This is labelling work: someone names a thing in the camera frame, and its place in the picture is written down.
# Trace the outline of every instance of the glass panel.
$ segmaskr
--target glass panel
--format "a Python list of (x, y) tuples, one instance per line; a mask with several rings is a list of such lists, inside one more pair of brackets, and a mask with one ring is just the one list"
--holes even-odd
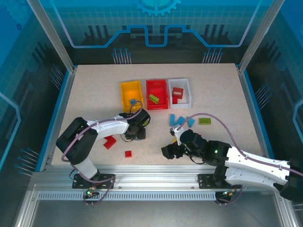
[(75, 64), (239, 63), (272, 0), (42, 0)]
[(13, 226), (66, 68), (25, 0), (0, 0), (0, 31), (0, 213)]
[(247, 67), (277, 159), (303, 159), (303, 2), (286, 0)]

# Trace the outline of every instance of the white bin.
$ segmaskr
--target white bin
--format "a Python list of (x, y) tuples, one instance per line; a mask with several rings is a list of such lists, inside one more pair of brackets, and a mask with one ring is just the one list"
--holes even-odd
[[(169, 79), (169, 100), (171, 109), (191, 108), (191, 92), (189, 82), (186, 78)], [(174, 87), (183, 89), (182, 99), (178, 99), (178, 104), (172, 103), (172, 90)]]

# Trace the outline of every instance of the blue edge trim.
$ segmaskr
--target blue edge trim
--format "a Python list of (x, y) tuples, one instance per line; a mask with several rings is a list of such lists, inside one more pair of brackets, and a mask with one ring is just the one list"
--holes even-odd
[(60, 106), (62, 96), (63, 96), (64, 90), (65, 90), (65, 87), (66, 87), (66, 82), (67, 82), (69, 73), (70, 72), (68, 70), (65, 73), (65, 77), (64, 77), (59, 95), (58, 95), (58, 99), (57, 99), (57, 102), (56, 102), (56, 105), (55, 105), (55, 109), (53, 110), (53, 115), (52, 115), (51, 121), (50, 121), (49, 126), (48, 126), (48, 130), (47, 130), (45, 140), (44, 140), (41, 152), (40, 152), (40, 156), (39, 156), (39, 159), (38, 159), (38, 162), (37, 162), (37, 165), (36, 165), (35, 172), (40, 172), (40, 168), (41, 168), (41, 165), (43, 163), (43, 159), (44, 159), (44, 156), (45, 156), (45, 153), (46, 153), (46, 147), (47, 147), (49, 138), (51, 136), (51, 132), (53, 130), (53, 125), (54, 125), (55, 119), (56, 119), (57, 114), (58, 114), (59, 106)]
[[(63, 81), (60, 93), (58, 95), (56, 106), (55, 106), (55, 109), (53, 111), (51, 122), (49, 124), (48, 130), (47, 130), (47, 133), (46, 133), (46, 136), (45, 136), (45, 140), (44, 140), (44, 143), (43, 143), (43, 146), (42, 146), (42, 149), (41, 149), (41, 153), (40, 153), (40, 156), (39, 156), (39, 159), (38, 159), (38, 163), (37, 163), (37, 166), (36, 166), (36, 169), (35, 169), (36, 172), (39, 172), (39, 169), (41, 168), (41, 165), (42, 165), (45, 153), (46, 153), (47, 143), (48, 143), (49, 138), (51, 136), (54, 121), (55, 121), (56, 116), (58, 114), (59, 105), (61, 103), (63, 92), (64, 92), (65, 87), (66, 87), (66, 82), (67, 82), (67, 79), (68, 79), (68, 75), (69, 75), (69, 72), (66, 71), (64, 81)], [(244, 76), (245, 76), (245, 79), (246, 79), (246, 82), (247, 82), (247, 85), (248, 85), (248, 89), (249, 89), (249, 92), (250, 92), (250, 96), (252, 98), (254, 108), (256, 109), (257, 118), (258, 118), (258, 121), (259, 121), (260, 126), (261, 126), (261, 130), (262, 130), (263, 137), (264, 137), (264, 140), (265, 140), (265, 144), (266, 144), (266, 147), (267, 147), (268, 155), (269, 155), (270, 158), (275, 158), (275, 155), (274, 155), (274, 152), (271, 148), (269, 138), (268, 138), (268, 135), (267, 135), (267, 132), (266, 132), (266, 129), (265, 129), (265, 125), (264, 125), (264, 122), (263, 122), (263, 119), (262, 119), (262, 116), (261, 116), (261, 112), (259, 110), (258, 103), (257, 103), (256, 97), (254, 95), (254, 92), (253, 92), (253, 89), (252, 89), (252, 86), (251, 86), (251, 83), (250, 83), (250, 79), (248, 77), (248, 73), (247, 73), (246, 70), (244, 71)]]
[(249, 92), (250, 92), (250, 96), (251, 96), (254, 108), (255, 108), (256, 113), (257, 113), (258, 121), (259, 121), (260, 126), (261, 126), (261, 130), (262, 130), (262, 133), (263, 133), (263, 137), (264, 137), (264, 141), (265, 141), (265, 144), (266, 144), (266, 147), (267, 147), (269, 158), (274, 159), (275, 155), (274, 155), (274, 152), (271, 148), (269, 138), (268, 138), (268, 134), (266, 132), (265, 125), (264, 125), (264, 122), (263, 122), (263, 119), (262, 119), (262, 116), (261, 116), (261, 112), (259, 110), (258, 103), (257, 103), (256, 97), (255, 97), (255, 93), (252, 89), (252, 85), (251, 85), (251, 82), (250, 82), (250, 79), (248, 77), (248, 73), (247, 73), (246, 70), (244, 71), (244, 76), (245, 76), (245, 79), (246, 79), (246, 82), (247, 82), (247, 85), (248, 85), (248, 89), (249, 89)]

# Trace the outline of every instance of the blue block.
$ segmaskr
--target blue block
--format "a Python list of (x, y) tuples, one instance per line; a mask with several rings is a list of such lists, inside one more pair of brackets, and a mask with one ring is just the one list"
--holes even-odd
[(175, 115), (171, 114), (169, 119), (169, 126), (172, 127), (175, 125)]
[(184, 121), (185, 121), (184, 117), (179, 117), (179, 119), (177, 120), (176, 124), (181, 125)]
[(193, 127), (194, 123), (195, 123), (195, 120), (192, 118), (187, 121), (189, 128)]
[(131, 102), (131, 105), (135, 105), (136, 104), (136, 100), (133, 98), (131, 100), (129, 100)]

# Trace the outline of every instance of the yellow bin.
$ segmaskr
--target yellow bin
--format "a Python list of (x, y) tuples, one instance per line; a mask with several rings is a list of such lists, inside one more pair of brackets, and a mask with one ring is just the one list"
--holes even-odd
[[(132, 99), (141, 101), (144, 107), (141, 83), (138, 80), (121, 83), (121, 102), (125, 113), (129, 113)], [(136, 103), (132, 107), (132, 112), (139, 110), (140, 107), (141, 104)]]

